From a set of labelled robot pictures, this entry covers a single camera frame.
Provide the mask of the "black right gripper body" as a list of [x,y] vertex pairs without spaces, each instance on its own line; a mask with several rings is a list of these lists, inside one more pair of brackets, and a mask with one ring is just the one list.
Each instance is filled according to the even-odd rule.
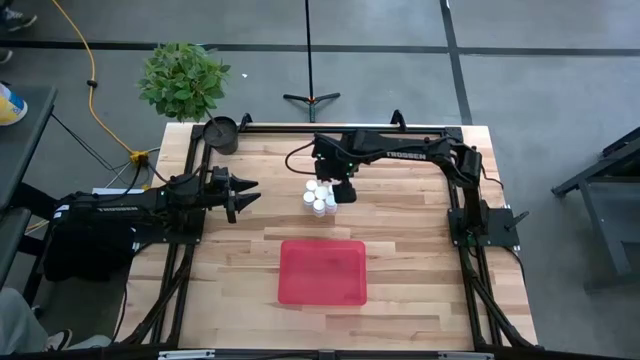
[[331,136],[315,133],[313,138],[313,158],[327,159],[332,162],[333,181],[349,182],[356,172],[351,146],[355,139],[355,131],[344,132],[339,139]]

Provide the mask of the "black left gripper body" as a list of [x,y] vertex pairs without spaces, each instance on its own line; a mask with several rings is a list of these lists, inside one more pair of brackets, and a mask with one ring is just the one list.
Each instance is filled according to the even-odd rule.
[[227,218],[227,222],[230,224],[235,224],[237,222],[236,219],[236,211],[234,207],[234,196],[235,192],[232,190],[232,180],[230,177],[229,187],[226,189],[216,189],[212,187],[212,196],[215,198],[215,202],[218,206],[222,206],[225,209],[225,214]]

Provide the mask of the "pink translucent plastic basket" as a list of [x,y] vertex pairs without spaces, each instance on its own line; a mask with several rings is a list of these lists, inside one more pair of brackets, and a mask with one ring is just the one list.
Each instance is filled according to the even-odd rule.
[[364,305],[367,302],[364,243],[284,241],[280,248],[278,301],[285,305]]

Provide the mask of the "black plant pot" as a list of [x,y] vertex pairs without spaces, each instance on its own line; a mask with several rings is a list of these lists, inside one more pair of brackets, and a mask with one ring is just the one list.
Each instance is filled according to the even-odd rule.
[[229,117],[214,117],[205,124],[203,139],[218,153],[231,155],[238,149],[238,126]]

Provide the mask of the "black tripod stand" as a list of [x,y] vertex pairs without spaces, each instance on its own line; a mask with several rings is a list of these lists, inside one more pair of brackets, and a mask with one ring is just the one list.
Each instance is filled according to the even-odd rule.
[[306,31],[306,56],[308,70],[308,95],[299,96],[293,94],[284,94],[283,99],[287,101],[298,101],[304,103],[308,108],[308,119],[310,123],[316,122],[316,107],[323,101],[335,100],[341,97],[339,92],[329,93],[322,96],[315,96],[314,78],[313,78],[313,61],[312,61],[312,41],[310,26],[310,2],[304,0],[305,7],[305,31]]

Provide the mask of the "green leafy plant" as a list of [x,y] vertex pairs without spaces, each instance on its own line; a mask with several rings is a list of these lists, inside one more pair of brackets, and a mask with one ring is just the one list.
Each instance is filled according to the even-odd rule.
[[231,65],[213,58],[211,50],[188,43],[167,43],[144,61],[137,82],[139,99],[156,113],[180,123],[213,118],[226,95]]

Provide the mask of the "black bag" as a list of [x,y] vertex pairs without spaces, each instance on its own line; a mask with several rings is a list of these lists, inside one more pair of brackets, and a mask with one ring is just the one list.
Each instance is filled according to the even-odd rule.
[[134,239],[130,226],[56,225],[43,260],[45,278],[106,282],[131,263]]

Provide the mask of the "person's leg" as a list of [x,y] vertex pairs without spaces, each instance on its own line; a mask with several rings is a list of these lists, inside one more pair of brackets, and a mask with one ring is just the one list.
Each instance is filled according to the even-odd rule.
[[107,347],[112,343],[112,339],[105,335],[94,335],[74,345],[67,347],[67,350],[89,349]]
[[13,288],[0,291],[0,355],[42,352],[49,335],[23,296]]

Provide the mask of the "dark grey side table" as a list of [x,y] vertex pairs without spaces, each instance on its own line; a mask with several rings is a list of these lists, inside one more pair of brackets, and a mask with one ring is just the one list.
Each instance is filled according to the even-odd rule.
[[23,207],[47,217],[55,200],[23,182],[25,172],[54,108],[58,90],[53,86],[12,85],[9,89],[28,105],[26,115],[10,126],[0,126],[0,212]]

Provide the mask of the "black office chair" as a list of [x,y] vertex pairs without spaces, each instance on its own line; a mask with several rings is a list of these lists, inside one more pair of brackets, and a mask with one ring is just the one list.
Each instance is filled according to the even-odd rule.
[[46,239],[26,235],[32,215],[50,220],[57,200],[45,192],[25,183],[19,183],[12,193],[0,203],[0,288],[19,252],[34,257],[22,295],[28,305],[33,305],[42,280],[39,266],[47,245]]

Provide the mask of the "yellow blue white container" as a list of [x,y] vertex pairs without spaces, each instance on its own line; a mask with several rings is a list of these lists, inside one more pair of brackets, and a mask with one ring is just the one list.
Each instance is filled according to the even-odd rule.
[[19,122],[27,112],[27,103],[0,82],[0,126],[9,126]]

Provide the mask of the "dark metal table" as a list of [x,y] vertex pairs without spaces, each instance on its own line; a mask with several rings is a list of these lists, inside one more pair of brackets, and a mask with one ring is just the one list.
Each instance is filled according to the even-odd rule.
[[598,161],[551,189],[557,198],[581,193],[596,237],[607,248],[614,274],[587,282],[587,292],[640,285],[640,266],[627,255],[640,247],[640,127],[606,146]]

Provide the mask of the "black aluminium table frame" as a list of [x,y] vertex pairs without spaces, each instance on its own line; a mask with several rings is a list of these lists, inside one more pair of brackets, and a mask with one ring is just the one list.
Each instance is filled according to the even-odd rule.
[[[184,348],[469,350],[473,346],[458,250],[447,210],[456,196],[429,163],[379,160],[353,184],[356,202],[317,217],[303,203],[312,124],[253,123],[213,164],[257,181],[261,197],[235,224],[206,215],[180,320],[161,333]],[[278,301],[281,244],[358,240],[366,247],[362,306]]]

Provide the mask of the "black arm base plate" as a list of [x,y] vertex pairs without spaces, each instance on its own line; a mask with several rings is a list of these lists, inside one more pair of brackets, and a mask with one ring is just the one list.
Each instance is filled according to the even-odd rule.
[[202,238],[203,223],[196,222],[186,225],[164,226],[156,224],[135,224],[131,227],[134,239],[138,243],[161,244],[197,244]]
[[450,209],[447,213],[451,241],[457,247],[513,247],[520,244],[510,209]]

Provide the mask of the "silver metal bracket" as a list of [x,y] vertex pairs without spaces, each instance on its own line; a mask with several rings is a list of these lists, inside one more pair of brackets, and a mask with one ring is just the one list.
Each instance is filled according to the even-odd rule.
[[439,352],[438,360],[495,360],[491,353],[482,352]]
[[214,349],[172,350],[159,352],[157,360],[212,360],[215,355]]

